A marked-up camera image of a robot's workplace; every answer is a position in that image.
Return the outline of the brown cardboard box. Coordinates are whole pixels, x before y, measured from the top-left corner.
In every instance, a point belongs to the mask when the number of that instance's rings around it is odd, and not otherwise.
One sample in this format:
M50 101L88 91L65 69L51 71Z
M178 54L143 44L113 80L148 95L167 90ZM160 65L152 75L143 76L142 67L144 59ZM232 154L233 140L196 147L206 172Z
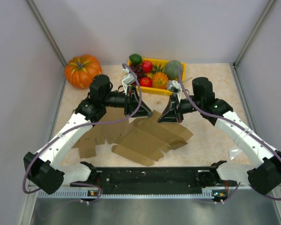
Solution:
M161 113L136 118L114 141L111 151L143 166L152 166L170 150L188 144L193 133L179 123L159 123Z

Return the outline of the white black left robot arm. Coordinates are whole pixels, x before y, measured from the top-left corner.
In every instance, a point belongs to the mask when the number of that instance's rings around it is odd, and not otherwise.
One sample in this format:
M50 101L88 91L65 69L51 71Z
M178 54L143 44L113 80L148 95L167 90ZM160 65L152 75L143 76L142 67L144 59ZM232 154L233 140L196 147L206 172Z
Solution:
M101 118L106 114L107 107L123 108L126 119L151 116L152 112L143 103L141 93L132 85L135 82L135 73L128 73L122 79L124 91L112 91L109 77L97 75L89 87L88 96L79 103L66 125L43 148L25 155L25 179L47 194L78 181L87 186L94 185L97 175L89 165L79 163L62 167L61 161L85 133L103 124Z

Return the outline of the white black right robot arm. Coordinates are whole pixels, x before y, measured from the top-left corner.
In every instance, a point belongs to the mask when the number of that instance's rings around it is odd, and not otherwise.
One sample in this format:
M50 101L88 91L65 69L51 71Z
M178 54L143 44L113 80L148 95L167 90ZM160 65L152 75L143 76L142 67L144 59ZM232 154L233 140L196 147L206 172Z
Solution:
M159 123L181 123L184 114L195 111L214 127L223 131L250 159L249 165L218 162L212 166L209 180L218 186L226 180L250 185L262 195L268 194L281 184L281 151L263 141L238 117L224 100L215 97L213 85L206 77L192 81L193 95L182 99L185 90L177 81L169 81L167 89L172 92L167 107L158 119Z

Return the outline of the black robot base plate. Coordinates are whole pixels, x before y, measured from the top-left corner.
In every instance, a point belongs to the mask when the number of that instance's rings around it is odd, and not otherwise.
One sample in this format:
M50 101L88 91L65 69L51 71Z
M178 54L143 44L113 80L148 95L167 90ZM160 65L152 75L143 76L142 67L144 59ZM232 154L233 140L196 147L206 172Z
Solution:
M94 167L86 181L72 187L95 185L104 194L198 194L207 187L229 187L212 166Z

